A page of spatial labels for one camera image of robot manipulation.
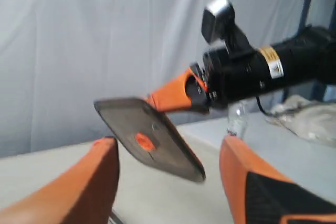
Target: white curtain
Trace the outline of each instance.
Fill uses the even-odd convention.
[[[93,101],[144,96],[200,61],[209,1],[0,0],[0,156],[110,134]],[[297,31],[303,0],[231,1],[254,46]]]

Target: white table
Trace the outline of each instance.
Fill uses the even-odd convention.
[[[219,148],[227,124],[226,118],[191,123],[182,132]],[[261,113],[249,116],[244,141],[294,182],[336,204],[336,148],[303,140],[267,123]]]
[[[188,135],[185,139],[203,162],[207,175],[203,184],[148,168],[119,144],[121,174],[113,208],[125,223],[233,223],[218,170],[219,151]],[[0,159],[0,209],[56,178],[91,145]]]

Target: black rubber pad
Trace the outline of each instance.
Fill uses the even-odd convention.
[[[141,163],[194,182],[205,180],[202,164],[164,113],[138,98],[97,101],[94,107]],[[135,139],[138,133],[149,137],[155,150],[144,150]]]

